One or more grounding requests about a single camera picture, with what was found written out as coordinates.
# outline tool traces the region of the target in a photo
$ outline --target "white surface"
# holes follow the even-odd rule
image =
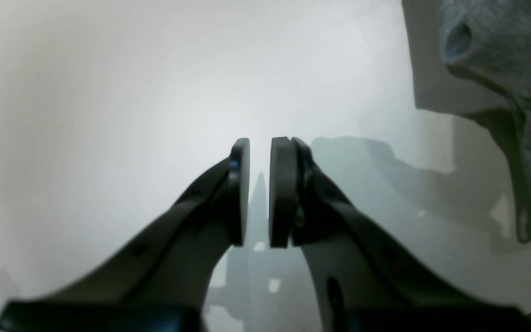
[[[531,311],[503,154],[415,108],[396,0],[0,0],[0,307],[103,262],[244,136],[248,241],[216,269],[206,320],[320,329],[301,252],[259,250],[286,135],[441,277]]]

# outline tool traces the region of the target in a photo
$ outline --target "screw hole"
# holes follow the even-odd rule
[[[147,246],[143,244],[139,244],[133,248],[132,254],[135,255],[136,257],[139,257],[142,254],[144,254],[147,251],[147,249],[148,249]]]
[[[380,252],[384,258],[388,259],[392,263],[398,261],[401,257],[396,250],[387,246],[382,247]]]
[[[337,279],[331,277],[327,280],[327,297],[334,311],[343,310],[343,293]]]

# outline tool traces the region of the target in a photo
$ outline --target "gray cloth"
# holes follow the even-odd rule
[[[531,196],[531,0],[442,0],[440,19],[443,61],[507,91]],[[522,242],[531,240],[528,210],[518,216]]]

